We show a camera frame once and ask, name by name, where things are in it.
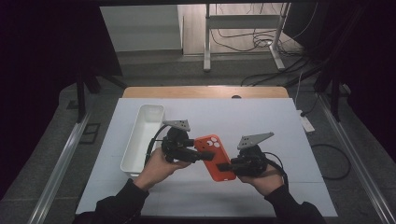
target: wooden floor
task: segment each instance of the wooden floor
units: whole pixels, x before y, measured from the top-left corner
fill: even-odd
[[[210,15],[279,15],[282,4],[213,4],[210,5]],[[182,5],[178,7],[180,14],[183,16],[183,52],[185,55],[195,55],[204,53],[205,43],[205,5]],[[257,29],[255,33],[270,31]],[[212,35],[210,36],[210,48],[212,53],[236,53],[236,52],[260,52],[269,51],[262,42],[263,48],[255,48],[253,44],[253,35],[244,35],[238,37],[222,37],[227,35],[252,34],[252,29],[245,30],[212,30],[213,37],[218,43],[230,46],[229,49],[217,44]],[[271,36],[261,36],[261,38],[272,39]],[[280,40],[285,42],[290,38],[282,34]],[[300,49],[301,46],[294,41],[287,41],[284,44],[285,49]]]

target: hand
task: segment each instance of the hand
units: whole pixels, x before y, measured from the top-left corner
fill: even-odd
[[[159,147],[152,152],[142,173],[134,180],[134,184],[142,190],[148,190],[165,180],[175,170],[186,168],[190,164],[185,161],[166,161],[163,150]]]
[[[238,176],[238,178],[243,183],[253,186],[263,196],[269,195],[283,185],[283,178],[280,172],[270,164],[267,165],[267,170],[260,176]]]

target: orange phone case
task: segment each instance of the orange phone case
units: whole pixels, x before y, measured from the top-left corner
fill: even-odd
[[[217,164],[229,163],[227,152],[225,151],[219,137],[215,134],[196,138],[194,147],[199,152],[210,151],[215,153],[212,161],[204,161],[207,171],[215,181],[234,180],[236,175],[232,171],[221,172]]]

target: metal frame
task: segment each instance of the metal frame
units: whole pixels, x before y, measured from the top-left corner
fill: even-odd
[[[344,130],[343,125],[341,124],[341,122],[338,122],[332,115],[332,111],[329,109],[330,107],[329,102],[324,97],[322,97],[321,94],[318,97],[321,107],[327,119],[329,120],[332,129],[334,130],[335,134],[340,140],[340,143],[343,146],[345,153],[350,158],[350,161],[356,172],[356,175],[358,176],[362,186],[367,192],[367,195],[372,201],[372,204],[376,212],[378,213],[379,217],[381,218],[382,223],[388,223],[388,224],[396,223],[395,217],[393,215],[393,212],[389,208],[387,200],[385,199],[378,185],[375,183],[369,171],[365,167],[356,148],[353,146],[353,143],[350,141],[349,137],[347,136],[347,132]]]
[[[66,173],[67,167],[73,157],[73,154],[78,145],[78,141],[84,132],[85,126],[91,116],[92,106],[96,99],[96,96],[89,95],[87,99],[87,110],[79,123],[76,123],[73,131],[70,133],[69,139],[64,146],[64,150],[62,151],[59,160],[56,162],[55,167],[53,168],[52,174],[49,177],[46,187],[38,199],[37,204],[35,205],[35,209],[33,210],[32,215],[30,216],[27,223],[43,223],[48,211],[50,210],[50,206],[55,198],[56,192],[58,191],[62,180],[64,179],[64,174]]]
[[[205,16],[205,50],[204,50],[204,71],[210,71],[210,30],[211,29],[275,29],[274,41],[270,46],[270,51],[274,57],[276,67],[279,71],[285,70],[285,65],[277,52],[277,42],[282,33],[286,14],[290,3],[286,3],[280,16],[277,15],[215,15],[210,16],[210,4],[206,4]]]

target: black sleeve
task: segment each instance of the black sleeve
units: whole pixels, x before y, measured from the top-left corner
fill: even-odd
[[[148,196],[147,191],[138,188],[134,181],[129,179],[116,196],[97,202],[92,223],[117,224],[138,218]]]
[[[298,204],[286,186],[274,190],[265,197],[275,209],[276,217],[289,223],[326,223],[319,210],[312,203]]]

